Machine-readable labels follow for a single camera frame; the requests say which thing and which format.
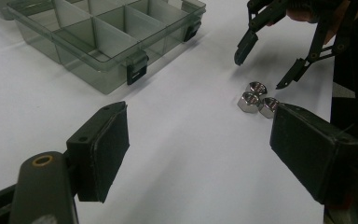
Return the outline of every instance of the metal nut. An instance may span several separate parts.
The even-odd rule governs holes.
[[[249,85],[246,87],[246,91],[253,92],[258,96],[260,100],[263,100],[264,97],[267,95],[266,86],[256,81],[249,83]]]
[[[238,106],[241,110],[243,110],[243,112],[246,113],[256,113],[258,111],[259,105],[260,99],[256,94],[250,91],[244,92],[238,101]]]
[[[275,111],[278,107],[279,101],[275,98],[268,97],[264,98],[261,102],[261,104],[258,106],[258,111],[260,114],[262,114],[264,117],[268,119],[274,118]]]

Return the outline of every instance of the robotic arm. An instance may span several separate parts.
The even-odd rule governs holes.
[[[289,86],[293,80],[299,81],[311,64],[336,56],[348,48],[352,24],[358,11],[358,0],[351,0],[338,28],[334,44],[324,48],[324,40],[332,23],[334,11],[341,2],[342,0],[250,0],[247,5],[249,29],[238,45],[234,56],[235,63],[237,65],[243,64],[258,40],[256,33],[267,24],[280,21],[286,15],[287,8],[309,9],[314,20],[318,23],[310,51],[305,59],[296,60],[295,64],[278,83],[277,89]]]

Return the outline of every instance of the silver nut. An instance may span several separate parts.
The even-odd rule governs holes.
[[[246,91],[238,101],[238,106],[243,112],[256,113],[258,106],[260,105],[260,99],[253,92]]]
[[[260,82],[251,82],[246,87],[246,91],[253,92],[260,98],[260,100],[264,99],[264,97],[267,95],[267,88],[265,85],[263,85]]]
[[[268,97],[264,98],[261,104],[258,106],[258,111],[260,114],[268,119],[274,118],[275,111],[277,110],[279,101],[275,98]]]

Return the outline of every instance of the plastic organizer box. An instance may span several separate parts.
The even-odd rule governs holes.
[[[203,13],[197,0],[0,2],[0,16],[16,21],[26,43],[104,94],[194,36]]]

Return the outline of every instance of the white table surface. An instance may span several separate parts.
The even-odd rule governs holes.
[[[269,146],[272,119],[237,102],[251,81],[269,96],[329,120],[333,61],[288,88],[276,84],[305,57],[315,25],[284,19],[258,33],[242,66],[233,55],[247,29],[246,1],[204,0],[198,34],[132,86],[94,90],[24,43],[0,19],[0,189],[23,161],[65,141],[99,108],[128,104],[131,146],[102,203],[80,203],[80,223],[323,223],[316,203]]]

